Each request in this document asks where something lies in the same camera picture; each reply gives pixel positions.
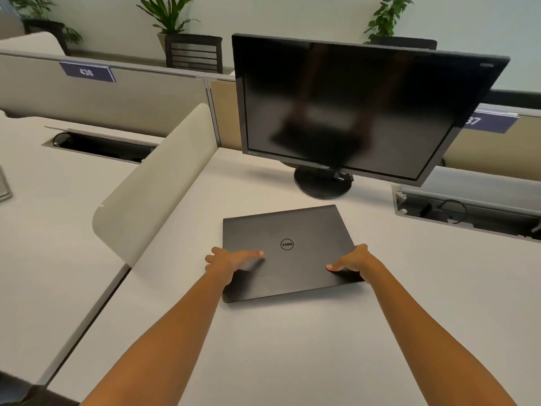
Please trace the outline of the person's left hand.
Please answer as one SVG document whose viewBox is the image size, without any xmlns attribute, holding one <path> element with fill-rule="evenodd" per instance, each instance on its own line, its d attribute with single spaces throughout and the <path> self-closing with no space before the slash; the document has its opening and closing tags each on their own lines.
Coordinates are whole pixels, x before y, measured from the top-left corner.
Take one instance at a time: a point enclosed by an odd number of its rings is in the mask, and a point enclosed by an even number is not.
<svg viewBox="0 0 541 406">
<path fill-rule="evenodd" d="M 206 285 L 224 288 L 233 278 L 234 273 L 244 264 L 235 264 L 235 252 L 219 247 L 213 247 L 211 253 L 205 256 L 205 274 L 201 280 Z"/>
</svg>

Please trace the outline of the person's right hand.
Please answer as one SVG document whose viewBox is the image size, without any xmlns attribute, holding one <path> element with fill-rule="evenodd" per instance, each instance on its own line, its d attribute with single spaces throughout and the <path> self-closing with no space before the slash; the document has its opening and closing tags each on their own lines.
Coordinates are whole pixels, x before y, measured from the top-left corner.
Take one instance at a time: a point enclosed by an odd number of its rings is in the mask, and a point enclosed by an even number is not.
<svg viewBox="0 0 541 406">
<path fill-rule="evenodd" d="M 356 245 L 352 252 L 343 255 L 337 261 L 348 262 L 349 269 L 358 272 L 369 284 L 388 271 L 386 266 L 369 251 L 367 244 Z"/>
</svg>

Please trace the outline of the black laptop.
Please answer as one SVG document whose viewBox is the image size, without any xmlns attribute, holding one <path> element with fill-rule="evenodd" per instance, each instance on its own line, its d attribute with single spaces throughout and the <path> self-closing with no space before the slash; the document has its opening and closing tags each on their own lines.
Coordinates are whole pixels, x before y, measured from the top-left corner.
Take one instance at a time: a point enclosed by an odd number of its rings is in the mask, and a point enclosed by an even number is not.
<svg viewBox="0 0 541 406">
<path fill-rule="evenodd" d="M 355 248 L 334 204 L 224 218 L 222 247 L 263 252 L 235 271 L 225 303 L 363 282 L 358 272 L 326 269 Z"/>
</svg>

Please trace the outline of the person's right forearm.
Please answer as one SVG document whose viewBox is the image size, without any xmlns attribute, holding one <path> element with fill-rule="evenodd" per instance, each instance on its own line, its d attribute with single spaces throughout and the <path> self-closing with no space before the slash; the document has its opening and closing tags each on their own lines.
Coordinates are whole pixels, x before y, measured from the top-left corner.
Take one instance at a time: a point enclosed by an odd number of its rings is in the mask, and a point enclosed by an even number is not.
<svg viewBox="0 0 541 406">
<path fill-rule="evenodd" d="M 362 277 L 429 406 L 517 406 L 490 371 L 434 320 L 373 256 Z"/>
</svg>

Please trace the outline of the person's left forearm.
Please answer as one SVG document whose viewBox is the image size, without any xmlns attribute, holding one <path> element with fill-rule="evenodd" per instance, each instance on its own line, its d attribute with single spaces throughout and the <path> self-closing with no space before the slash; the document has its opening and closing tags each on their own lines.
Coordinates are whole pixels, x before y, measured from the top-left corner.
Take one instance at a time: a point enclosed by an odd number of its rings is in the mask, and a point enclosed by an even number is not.
<svg viewBox="0 0 541 406">
<path fill-rule="evenodd" d="M 80 406 L 177 406 L 232 271 L 209 270 L 141 335 Z"/>
</svg>

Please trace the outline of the beige curved desk divider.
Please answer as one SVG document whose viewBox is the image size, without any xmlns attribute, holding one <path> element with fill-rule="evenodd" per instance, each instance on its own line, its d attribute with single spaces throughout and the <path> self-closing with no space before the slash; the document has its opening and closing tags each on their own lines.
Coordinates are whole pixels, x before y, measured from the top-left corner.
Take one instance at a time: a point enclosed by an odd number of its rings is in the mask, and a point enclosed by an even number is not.
<svg viewBox="0 0 541 406">
<path fill-rule="evenodd" d="M 0 40 L 0 51 L 63 56 L 66 54 L 50 32 L 38 32 Z"/>
<path fill-rule="evenodd" d="M 199 104 L 97 208 L 95 235 L 133 268 L 217 149 L 210 107 Z"/>
</svg>

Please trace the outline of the wood-coloured partition panel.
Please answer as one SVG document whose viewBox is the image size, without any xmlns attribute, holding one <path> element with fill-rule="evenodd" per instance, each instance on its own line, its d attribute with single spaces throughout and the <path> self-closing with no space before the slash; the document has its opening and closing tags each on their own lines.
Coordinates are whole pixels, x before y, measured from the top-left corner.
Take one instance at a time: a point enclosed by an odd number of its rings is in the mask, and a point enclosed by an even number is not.
<svg viewBox="0 0 541 406">
<path fill-rule="evenodd" d="M 238 97 L 233 81 L 211 81 L 210 91 L 223 148 L 242 151 Z"/>
</svg>

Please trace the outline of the black computer monitor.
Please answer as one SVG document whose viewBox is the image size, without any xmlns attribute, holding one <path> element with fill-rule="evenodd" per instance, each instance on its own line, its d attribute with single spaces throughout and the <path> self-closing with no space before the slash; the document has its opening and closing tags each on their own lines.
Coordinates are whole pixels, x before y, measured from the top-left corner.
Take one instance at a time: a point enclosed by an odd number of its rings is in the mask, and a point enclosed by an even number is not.
<svg viewBox="0 0 541 406">
<path fill-rule="evenodd" d="M 421 187 L 508 56 L 234 33 L 242 152 L 323 200 L 353 177 Z"/>
</svg>

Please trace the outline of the long beige partition panel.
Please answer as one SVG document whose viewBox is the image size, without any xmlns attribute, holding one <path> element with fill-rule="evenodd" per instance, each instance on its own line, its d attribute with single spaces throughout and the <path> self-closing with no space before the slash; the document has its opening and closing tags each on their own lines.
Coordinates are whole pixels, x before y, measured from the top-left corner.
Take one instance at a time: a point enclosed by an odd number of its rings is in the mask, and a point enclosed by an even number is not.
<svg viewBox="0 0 541 406">
<path fill-rule="evenodd" d="M 115 83 L 68 77 L 60 61 L 109 66 Z M 63 122 L 166 137 L 199 104 L 216 124 L 211 81 L 232 75 L 0 51 L 0 110 L 10 117 Z"/>
</svg>

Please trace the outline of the blue number label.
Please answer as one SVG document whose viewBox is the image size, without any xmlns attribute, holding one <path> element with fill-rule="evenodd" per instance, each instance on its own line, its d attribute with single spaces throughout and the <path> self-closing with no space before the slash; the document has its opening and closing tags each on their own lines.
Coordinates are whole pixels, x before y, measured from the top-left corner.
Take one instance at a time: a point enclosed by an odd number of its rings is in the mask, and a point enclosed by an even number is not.
<svg viewBox="0 0 541 406">
<path fill-rule="evenodd" d="M 109 66 L 75 61 L 60 61 L 59 64 L 68 77 L 110 83 L 116 82 L 112 69 Z"/>
<path fill-rule="evenodd" d="M 518 119 L 519 115 L 516 113 L 477 109 L 467 119 L 463 128 L 504 134 Z"/>
</svg>

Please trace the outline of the green small-leaf potted plant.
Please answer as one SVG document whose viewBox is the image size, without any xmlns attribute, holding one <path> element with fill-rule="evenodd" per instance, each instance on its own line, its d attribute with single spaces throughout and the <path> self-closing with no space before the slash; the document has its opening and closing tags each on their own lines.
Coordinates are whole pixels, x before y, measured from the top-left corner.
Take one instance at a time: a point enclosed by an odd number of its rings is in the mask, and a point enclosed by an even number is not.
<svg viewBox="0 0 541 406">
<path fill-rule="evenodd" d="M 379 8 L 372 14 L 367 29 L 365 44 L 371 44 L 377 37 L 392 37 L 394 29 L 401 18 L 402 13 L 413 0 L 381 0 Z"/>
</svg>

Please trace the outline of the green broad-leaf potted plant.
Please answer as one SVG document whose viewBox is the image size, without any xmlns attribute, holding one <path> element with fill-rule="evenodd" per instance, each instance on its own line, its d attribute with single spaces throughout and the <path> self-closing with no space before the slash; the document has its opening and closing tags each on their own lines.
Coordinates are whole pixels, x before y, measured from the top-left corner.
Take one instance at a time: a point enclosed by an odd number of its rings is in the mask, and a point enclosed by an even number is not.
<svg viewBox="0 0 541 406">
<path fill-rule="evenodd" d="M 183 10 L 193 0 L 139 0 L 136 5 L 141 11 L 157 21 L 153 27 L 160 29 L 165 35 L 178 34 L 186 30 L 186 26 L 195 21 L 195 18 L 182 18 Z"/>
</svg>

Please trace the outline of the black partition top rail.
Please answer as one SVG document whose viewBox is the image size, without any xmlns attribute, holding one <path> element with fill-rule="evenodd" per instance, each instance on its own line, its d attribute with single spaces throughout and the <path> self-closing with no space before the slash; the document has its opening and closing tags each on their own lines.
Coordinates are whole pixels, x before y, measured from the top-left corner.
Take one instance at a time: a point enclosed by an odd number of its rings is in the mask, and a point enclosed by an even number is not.
<svg viewBox="0 0 541 406">
<path fill-rule="evenodd" d="M 491 89 L 482 99 L 483 104 L 541 110 L 541 92 Z"/>
</svg>

